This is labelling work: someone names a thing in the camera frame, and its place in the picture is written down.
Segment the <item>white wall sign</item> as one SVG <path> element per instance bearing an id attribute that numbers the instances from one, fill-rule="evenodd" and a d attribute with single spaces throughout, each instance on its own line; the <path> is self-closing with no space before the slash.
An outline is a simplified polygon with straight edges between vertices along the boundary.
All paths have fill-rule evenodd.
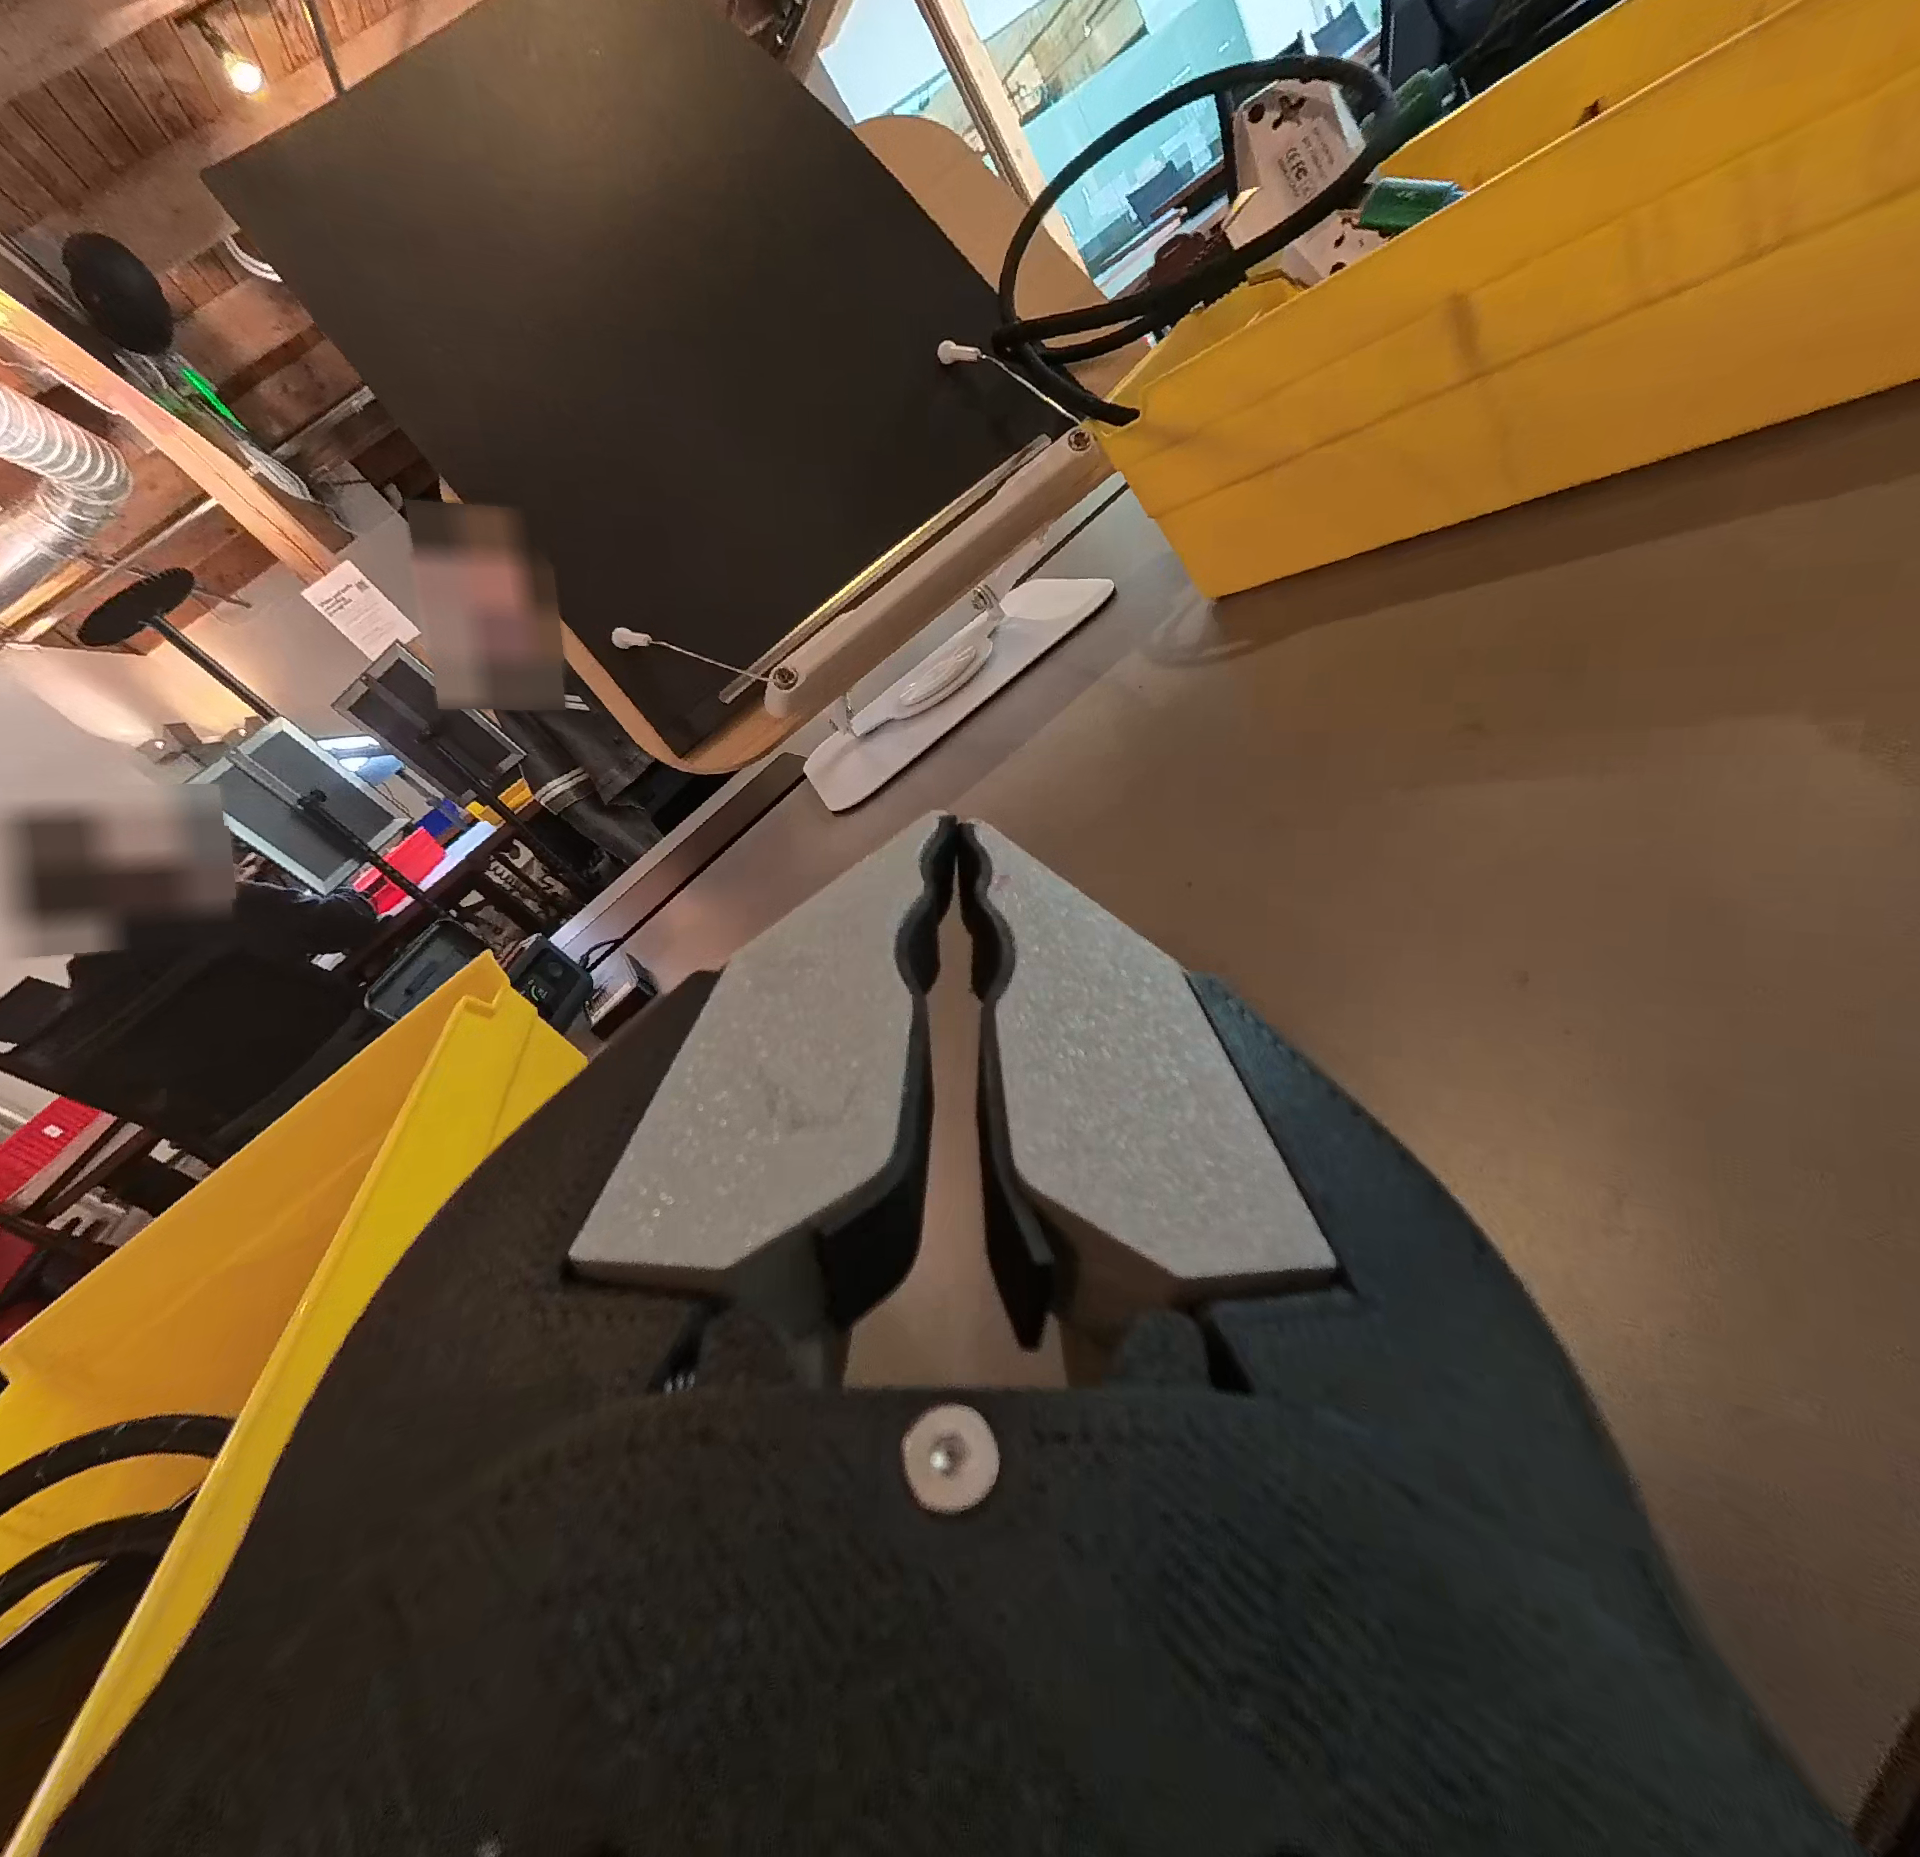
<path id="1" fill-rule="evenodd" d="M 306 581 L 299 599 L 362 658 L 407 651 L 420 644 L 420 626 L 398 612 L 398 602 L 374 584 L 350 560 L 332 562 L 326 576 Z"/>

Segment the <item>black disc floor lamp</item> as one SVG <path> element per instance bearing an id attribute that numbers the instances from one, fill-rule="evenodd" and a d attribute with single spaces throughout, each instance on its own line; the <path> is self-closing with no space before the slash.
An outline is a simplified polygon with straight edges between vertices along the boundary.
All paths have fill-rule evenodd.
<path id="1" fill-rule="evenodd" d="M 175 645 L 191 666 L 200 666 L 205 677 L 212 677 L 227 692 L 232 692 L 249 717 L 260 720 L 277 720 L 281 712 L 249 691 L 241 677 L 232 677 L 227 662 L 215 662 L 176 622 L 175 612 L 188 606 L 188 599 L 196 594 L 196 573 L 191 569 L 158 569 L 158 573 L 142 573 L 134 581 L 125 581 L 121 590 L 111 590 L 109 599 L 99 599 L 84 626 L 74 630 L 74 639 L 85 651 L 115 651 L 125 644 L 134 644 L 139 635 L 158 639 L 163 645 Z"/>

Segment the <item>grey computer monitor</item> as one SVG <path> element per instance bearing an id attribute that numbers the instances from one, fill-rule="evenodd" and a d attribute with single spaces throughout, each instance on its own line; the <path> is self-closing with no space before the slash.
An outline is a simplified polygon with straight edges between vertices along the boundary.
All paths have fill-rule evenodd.
<path id="1" fill-rule="evenodd" d="M 287 717 L 265 720 L 205 772 L 232 843 L 310 895 L 374 871 L 407 817 Z"/>

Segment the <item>black round ceiling lamp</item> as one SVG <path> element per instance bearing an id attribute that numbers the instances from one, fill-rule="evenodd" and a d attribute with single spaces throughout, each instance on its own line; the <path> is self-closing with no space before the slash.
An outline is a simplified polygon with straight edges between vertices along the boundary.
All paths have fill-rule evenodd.
<path id="1" fill-rule="evenodd" d="M 175 306 L 154 274 L 115 237 L 79 228 L 59 237 L 71 291 L 85 319 L 125 355 L 175 349 Z"/>

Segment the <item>silver ventilation duct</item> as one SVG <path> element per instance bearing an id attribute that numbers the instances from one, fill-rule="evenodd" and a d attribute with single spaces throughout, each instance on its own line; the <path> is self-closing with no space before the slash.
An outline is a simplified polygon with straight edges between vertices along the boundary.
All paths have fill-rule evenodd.
<path id="1" fill-rule="evenodd" d="M 30 489 L 0 515 L 0 602 L 74 562 L 128 502 L 128 465 L 66 414 L 0 385 L 0 456 Z"/>

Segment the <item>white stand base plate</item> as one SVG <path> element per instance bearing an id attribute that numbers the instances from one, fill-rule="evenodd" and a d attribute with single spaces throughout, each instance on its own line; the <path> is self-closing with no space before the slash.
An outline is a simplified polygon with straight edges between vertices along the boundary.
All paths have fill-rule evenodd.
<path id="1" fill-rule="evenodd" d="M 1109 576 L 1032 576 L 1005 599 L 974 590 L 972 622 L 933 657 L 872 702 L 830 707 L 828 736 L 805 756 L 819 805 L 845 817 L 872 803 L 1109 602 Z"/>

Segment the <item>yellow plastic bin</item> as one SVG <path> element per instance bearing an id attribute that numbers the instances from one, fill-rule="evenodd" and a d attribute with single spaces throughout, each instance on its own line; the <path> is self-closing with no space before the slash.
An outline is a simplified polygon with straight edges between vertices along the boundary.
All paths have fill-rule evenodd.
<path id="1" fill-rule="evenodd" d="M 1920 0 L 1619 0 L 1388 173 L 1465 195 L 1090 426 L 1207 599 L 1920 372 Z"/>
<path id="2" fill-rule="evenodd" d="M 5 1340 L 5 1854 L 154 1698 L 379 1280 L 583 1063 L 481 959 Z"/>

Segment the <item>red storage box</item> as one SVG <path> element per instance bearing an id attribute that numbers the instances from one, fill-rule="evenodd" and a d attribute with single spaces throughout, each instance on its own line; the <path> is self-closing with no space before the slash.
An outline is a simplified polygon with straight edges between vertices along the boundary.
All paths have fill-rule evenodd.
<path id="1" fill-rule="evenodd" d="M 26 1213 L 115 1129 L 109 1110 L 50 1097 L 26 1120 L 0 1120 L 0 1204 Z"/>

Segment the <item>black board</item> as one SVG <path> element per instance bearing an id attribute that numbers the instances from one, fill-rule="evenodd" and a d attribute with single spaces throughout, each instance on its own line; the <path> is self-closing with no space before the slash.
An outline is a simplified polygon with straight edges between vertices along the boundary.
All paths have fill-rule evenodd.
<path id="1" fill-rule="evenodd" d="M 588 686 L 692 761 L 729 677 L 1068 420 L 997 291 L 707 0 L 481 0 L 205 169 L 454 500 L 560 584 Z"/>

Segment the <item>white power adapter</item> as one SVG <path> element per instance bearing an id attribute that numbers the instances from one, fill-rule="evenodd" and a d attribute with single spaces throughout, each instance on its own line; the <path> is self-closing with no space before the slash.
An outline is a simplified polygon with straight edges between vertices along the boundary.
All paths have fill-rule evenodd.
<path id="1" fill-rule="evenodd" d="M 1293 212 L 1307 208 L 1361 152 L 1361 125 L 1329 81 L 1269 81 L 1230 111 L 1230 212 L 1221 221 L 1225 244 L 1238 252 Z M 1367 252 L 1383 235 L 1361 224 L 1361 198 L 1329 208 L 1316 224 L 1294 235 L 1252 277 L 1289 277 L 1293 286 L 1316 286 Z"/>

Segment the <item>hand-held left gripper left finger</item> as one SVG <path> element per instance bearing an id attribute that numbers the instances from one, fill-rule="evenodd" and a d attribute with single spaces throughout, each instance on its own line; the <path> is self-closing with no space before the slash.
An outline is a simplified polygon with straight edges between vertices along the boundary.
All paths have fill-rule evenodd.
<path id="1" fill-rule="evenodd" d="M 569 1265 L 856 1323 L 916 1265 L 956 819 L 921 817 L 742 944 L 632 1124 Z"/>

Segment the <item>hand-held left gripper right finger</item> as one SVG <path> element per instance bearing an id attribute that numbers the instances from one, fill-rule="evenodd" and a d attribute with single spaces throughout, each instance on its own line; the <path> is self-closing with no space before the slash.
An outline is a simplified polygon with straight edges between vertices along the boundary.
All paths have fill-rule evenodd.
<path id="1" fill-rule="evenodd" d="M 956 828 L 988 1265 L 1023 1350 L 1329 1288 L 1339 1256 L 1186 969 L 988 824 Z"/>

